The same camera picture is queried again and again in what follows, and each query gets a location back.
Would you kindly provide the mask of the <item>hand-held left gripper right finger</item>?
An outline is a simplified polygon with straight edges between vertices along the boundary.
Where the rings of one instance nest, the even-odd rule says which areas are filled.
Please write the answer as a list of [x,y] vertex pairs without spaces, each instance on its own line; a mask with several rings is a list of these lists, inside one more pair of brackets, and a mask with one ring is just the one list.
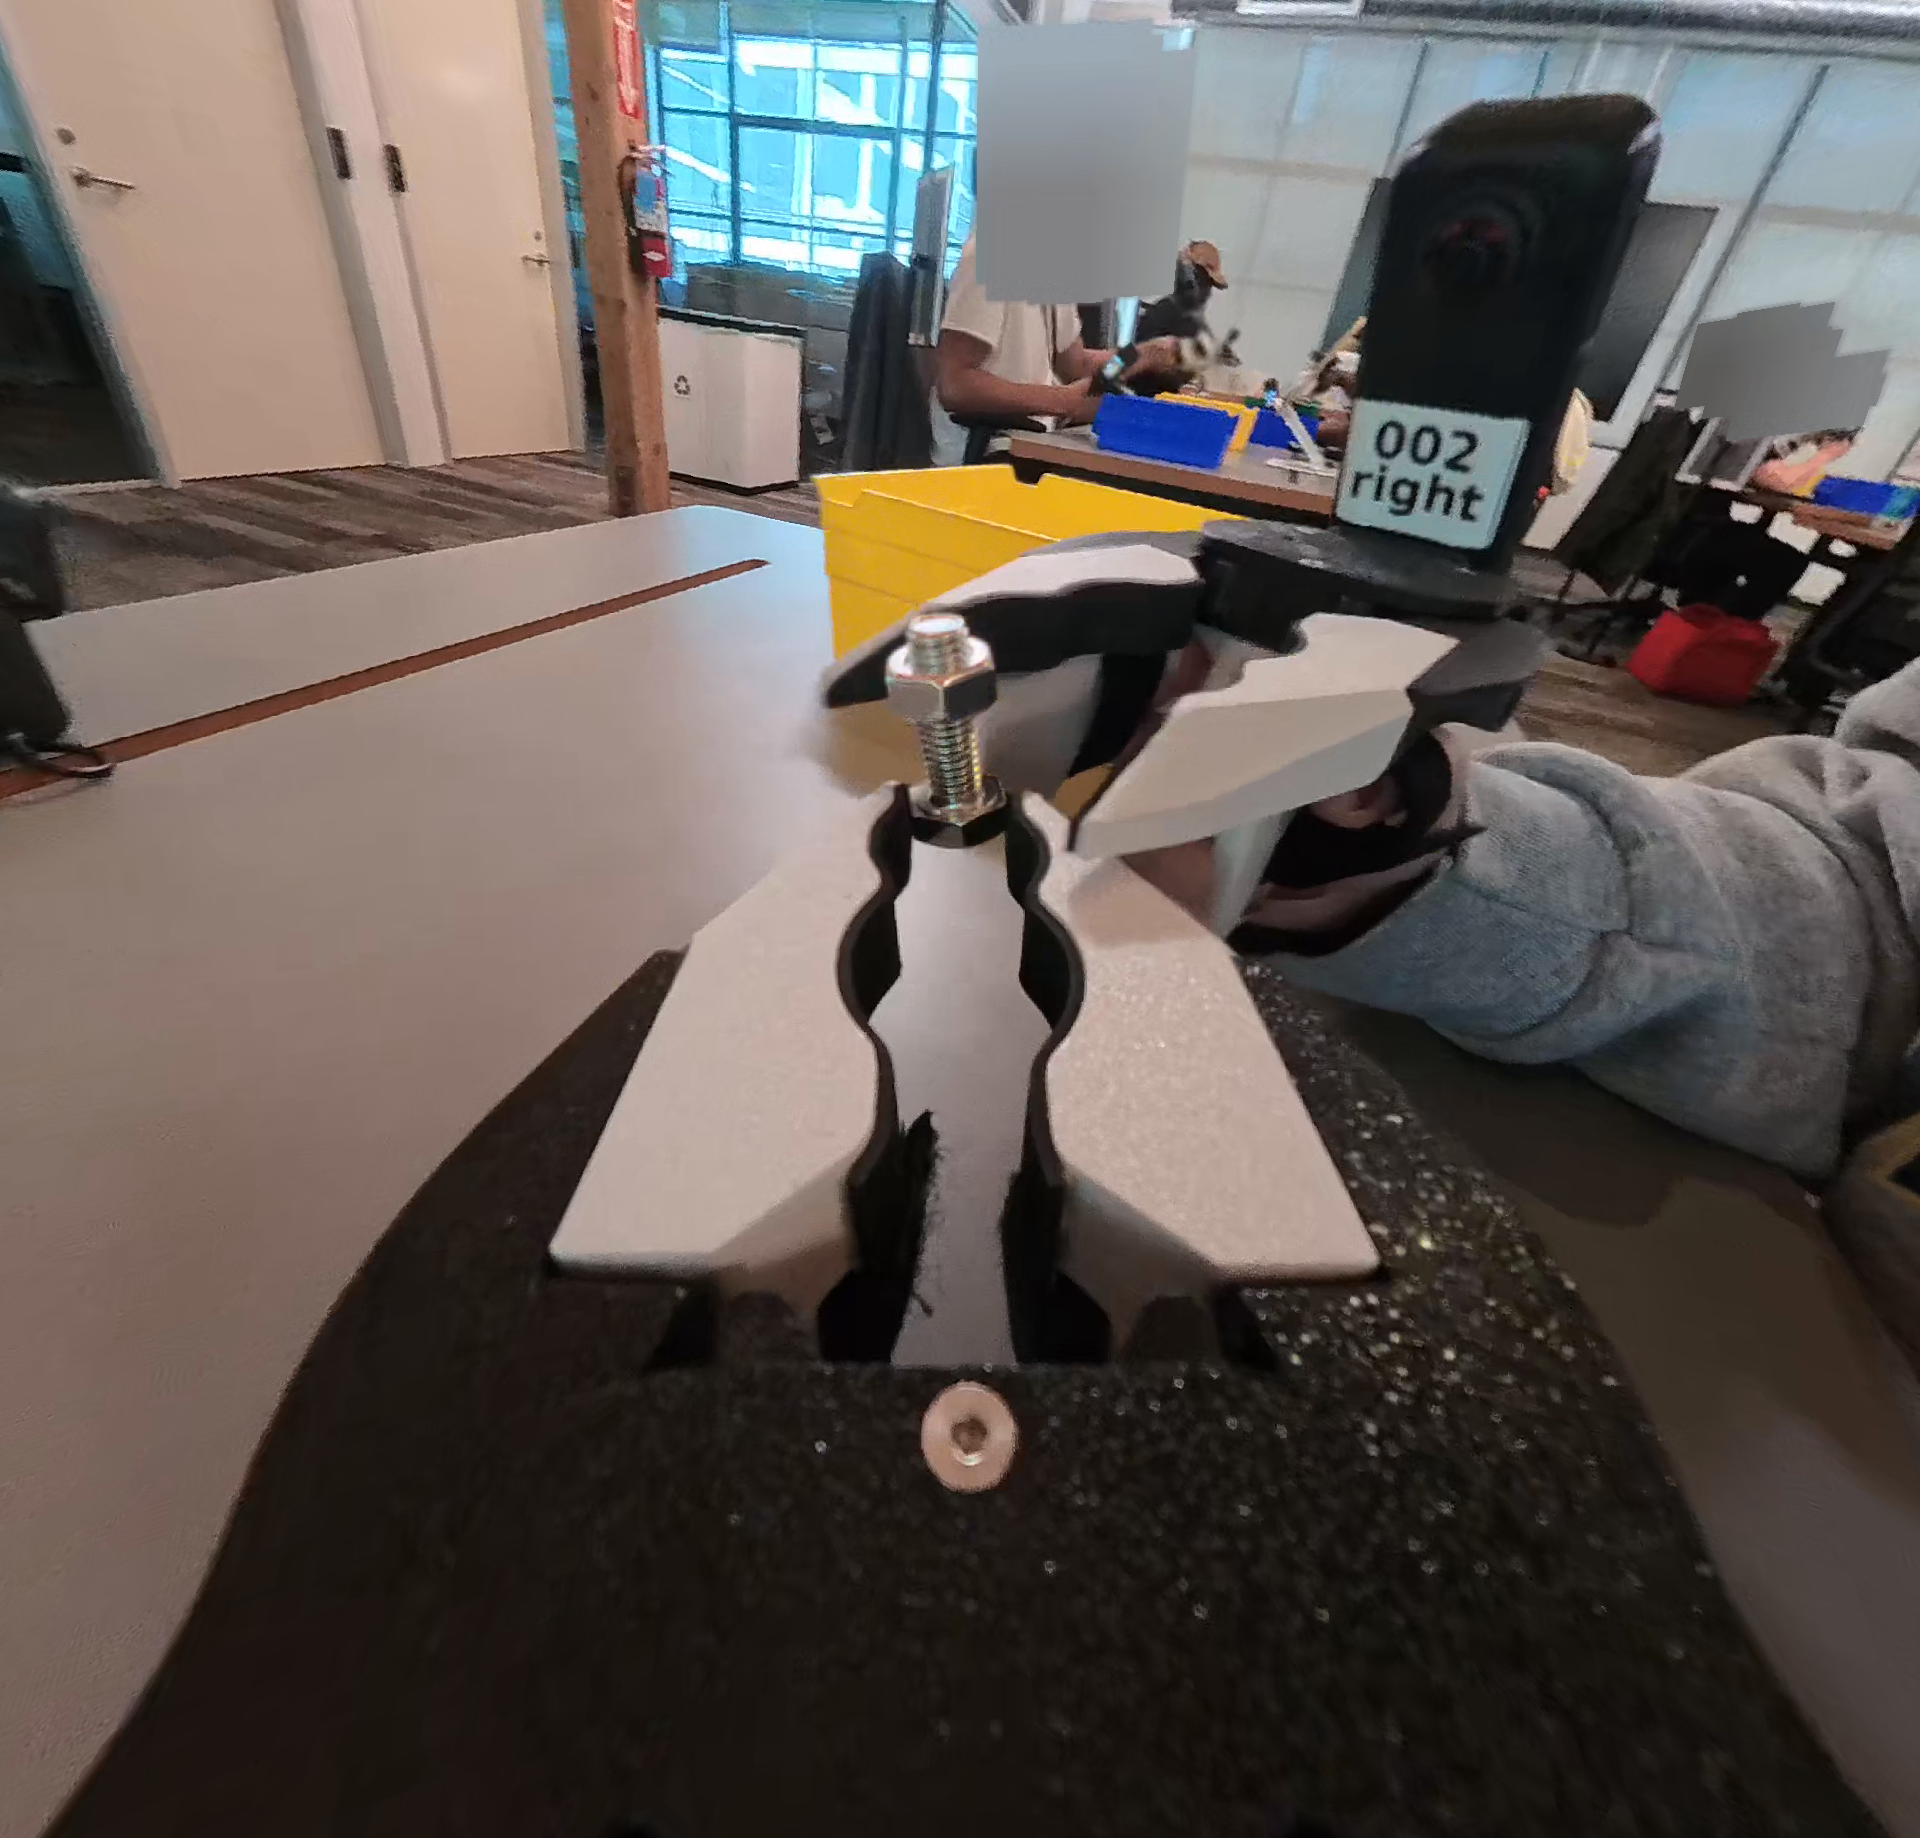
[[1003,1208],[1018,1345],[1126,1345],[1165,1301],[1380,1270],[1221,939],[1136,870],[1070,848],[1036,796],[1005,820],[1021,989],[1046,1034]]

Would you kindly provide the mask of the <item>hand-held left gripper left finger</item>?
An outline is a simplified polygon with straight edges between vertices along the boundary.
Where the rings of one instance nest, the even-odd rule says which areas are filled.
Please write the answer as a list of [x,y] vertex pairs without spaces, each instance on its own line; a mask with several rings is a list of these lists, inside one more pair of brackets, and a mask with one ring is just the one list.
[[875,1032],[915,832],[881,787],[699,930],[550,1244],[567,1274],[776,1296],[897,1336],[919,1261],[919,1130]]

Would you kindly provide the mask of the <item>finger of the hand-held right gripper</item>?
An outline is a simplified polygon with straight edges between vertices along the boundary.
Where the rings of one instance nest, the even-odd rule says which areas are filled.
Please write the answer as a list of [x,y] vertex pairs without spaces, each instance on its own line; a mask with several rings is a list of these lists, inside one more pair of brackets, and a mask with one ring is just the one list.
[[1410,687],[1458,637],[1377,618],[1311,615],[1284,654],[1221,640],[1209,681],[1071,828],[1089,861],[1213,845],[1204,924],[1233,933],[1287,823],[1380,777],[1413,717]]
[[915,623],[963,623],[992,654],[997,697],[974,713],[1005,800],[1053,798],[1147,753],[1195,651],[1203,579],[1192,550],[1071,540],[1021,555],[915,608],[837,659],[825,709],[894,703],[888,664]]

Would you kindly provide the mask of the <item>steel hex bolt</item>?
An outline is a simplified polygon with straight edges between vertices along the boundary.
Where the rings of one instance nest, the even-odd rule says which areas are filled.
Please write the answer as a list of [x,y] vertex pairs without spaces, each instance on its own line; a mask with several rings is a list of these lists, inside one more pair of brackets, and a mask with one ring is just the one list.
[[884,697],[915,732],[925,785],[937,801],[982,796],[990,776],[979,725],[997,691],[992,650],[961,612],[925,610],[907,621],[901,648],[886,663]]

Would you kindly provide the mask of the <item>person's right forearm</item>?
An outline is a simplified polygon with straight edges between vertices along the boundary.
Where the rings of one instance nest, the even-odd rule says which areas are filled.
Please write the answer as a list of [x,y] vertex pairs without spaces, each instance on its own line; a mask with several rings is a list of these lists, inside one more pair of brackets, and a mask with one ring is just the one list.
[[1679,776],[1441,740],[1384,776],[1454,800],[1438,858],[1344,939],[1256,955],[1284,977],[1810,1181],[1917,1115],[1917,663],[1829,738]]

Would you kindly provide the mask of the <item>person's right hand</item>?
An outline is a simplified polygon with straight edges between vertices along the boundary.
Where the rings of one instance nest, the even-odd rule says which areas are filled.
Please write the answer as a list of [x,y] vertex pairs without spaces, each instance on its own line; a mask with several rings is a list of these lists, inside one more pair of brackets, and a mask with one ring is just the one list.
[[1245,958],[1344,939],[1380,900],[1392,903],[1438,858],[1435,834],[1450,796],[1409,798],[1392,776],[1295,815],[1276,842],[1230,949]]

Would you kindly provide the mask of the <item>wooden work table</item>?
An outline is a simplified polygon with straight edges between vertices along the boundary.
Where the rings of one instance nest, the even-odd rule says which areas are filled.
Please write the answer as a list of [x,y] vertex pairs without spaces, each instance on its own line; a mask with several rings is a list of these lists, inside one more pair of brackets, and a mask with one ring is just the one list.
[[1271,461],[1261,448],[1230,452],[1215,470],[1198,470],[1165,458],[1143,458],[1101,451],[1091,430],[1015,433],[1005,441],[1016,477],[1036,485],[1048,475],[1074,482],[1165,497],[1213,515],[1255,521],[1326,522],[1334,516],[1336,475],[1287,458]]

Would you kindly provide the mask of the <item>yellow plastic bin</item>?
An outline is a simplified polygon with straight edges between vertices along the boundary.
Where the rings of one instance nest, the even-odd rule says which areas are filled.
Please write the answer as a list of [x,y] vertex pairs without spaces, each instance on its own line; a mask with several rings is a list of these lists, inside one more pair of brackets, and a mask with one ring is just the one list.
[[1007,465],[829,477],[820,490],[834,663],[1021,555],[1071,540],[1156,543],[1196,563],[1203,530],[1233,521],[1093,482],[1025,485]]

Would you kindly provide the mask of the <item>black office chair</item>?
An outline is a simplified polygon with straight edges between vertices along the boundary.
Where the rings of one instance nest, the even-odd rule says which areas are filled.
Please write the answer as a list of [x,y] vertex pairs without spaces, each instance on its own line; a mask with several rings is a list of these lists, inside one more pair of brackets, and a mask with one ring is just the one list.
[[1564,579],[1551,608],[1564,612],[1578,579],[1617,594],[1638,579],[1674,521],[1679,468],[1694,452],[1695,422],[1682,408],[1654,408],[1554,549]]

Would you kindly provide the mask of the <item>black hanging jacket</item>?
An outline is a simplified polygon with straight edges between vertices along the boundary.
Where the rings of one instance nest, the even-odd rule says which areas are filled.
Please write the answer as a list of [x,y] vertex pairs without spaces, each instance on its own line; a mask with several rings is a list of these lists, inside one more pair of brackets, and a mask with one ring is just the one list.
[[931,396],[914,342],[915,276],[889,252],[860,263],[842,365],[840,471],[935,463]]

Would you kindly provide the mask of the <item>white recycling bin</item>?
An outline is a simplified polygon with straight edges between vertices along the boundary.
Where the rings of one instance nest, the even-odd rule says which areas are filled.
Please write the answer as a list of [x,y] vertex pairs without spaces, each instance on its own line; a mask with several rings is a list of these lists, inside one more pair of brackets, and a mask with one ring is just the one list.
[[748,496],[800,482],[805,333],[664,310],[661,367],[673,477]]

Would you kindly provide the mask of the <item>red fire extinguisher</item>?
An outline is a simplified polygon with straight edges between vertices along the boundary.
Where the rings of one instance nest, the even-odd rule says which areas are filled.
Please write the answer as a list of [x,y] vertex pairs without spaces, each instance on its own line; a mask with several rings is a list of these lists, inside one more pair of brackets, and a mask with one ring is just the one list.
[[629,145],[615,172],[631,271],[661,284],[675,275],[667,176],[658,145]]

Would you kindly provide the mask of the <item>white door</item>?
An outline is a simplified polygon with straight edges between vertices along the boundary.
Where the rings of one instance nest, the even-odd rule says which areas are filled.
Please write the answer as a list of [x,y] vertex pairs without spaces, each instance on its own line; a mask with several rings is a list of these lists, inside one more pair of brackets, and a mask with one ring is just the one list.
[[355,0],[453,461],[565,452],[565,243],[522,0]]
[[279,0],[5,0],[5,61],[166,482],[381,461]]

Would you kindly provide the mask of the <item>black charger dock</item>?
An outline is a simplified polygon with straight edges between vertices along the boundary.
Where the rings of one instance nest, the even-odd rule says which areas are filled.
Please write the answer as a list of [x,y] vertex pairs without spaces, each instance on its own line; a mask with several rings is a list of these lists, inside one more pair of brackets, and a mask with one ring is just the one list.
[[30,626],[63,618],[66,595],[43,500],[3,481],[3,759],[55,779],[91,782],[111,761],[74,738],[74,721]]

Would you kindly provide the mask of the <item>wooden post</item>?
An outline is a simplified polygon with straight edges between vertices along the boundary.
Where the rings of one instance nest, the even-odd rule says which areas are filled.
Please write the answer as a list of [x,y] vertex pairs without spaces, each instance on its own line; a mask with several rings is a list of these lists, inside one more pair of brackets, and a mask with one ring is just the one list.
[[641,137],[631,137],[637,126],[618,111],[606,0],[562,0],[562,17],[609,501],[615,515],[664,513],[673,496],[662,418],[661,296],[656,284],[631,271],[615,184],[626,149],[650,145],[650,122],[646,116]]

